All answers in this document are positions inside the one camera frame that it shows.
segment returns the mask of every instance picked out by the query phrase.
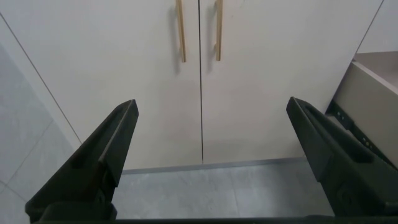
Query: floor tile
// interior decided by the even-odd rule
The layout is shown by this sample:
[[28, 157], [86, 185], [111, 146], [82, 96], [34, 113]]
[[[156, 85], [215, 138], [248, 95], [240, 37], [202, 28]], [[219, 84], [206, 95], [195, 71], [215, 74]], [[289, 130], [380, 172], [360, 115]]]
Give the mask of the floor tile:
[[52, 118], [0, 46], [0, 180], [22, 164]]
[[289, 162], [231, 169], [240, 216], [332, 215], [330, 207], [330, 210], [324, 210], [312, 206], [314, 203], [328, 205], [328, 200], [321, 194], [320, 184], [315, 179], [308, 179], [312, 171], [306, 164], [308, 162]]
[[0, 194], [1, 194], [1, 192], [4, 190], [4, 187], [5, 187], [6, 185], [4, 184], [4, 183], [2, 183], [2, 182], [0, 182]]
[[28, 201], [72, 154], [71, 145], [53, 122], [8, 186]]
[[122, 175], [118, 218], [238, 217], [228, 169]]
[[0, 223], [29, 223], [29, 217], [25, 213], [25, 201], [7, 187], [0, 194]]

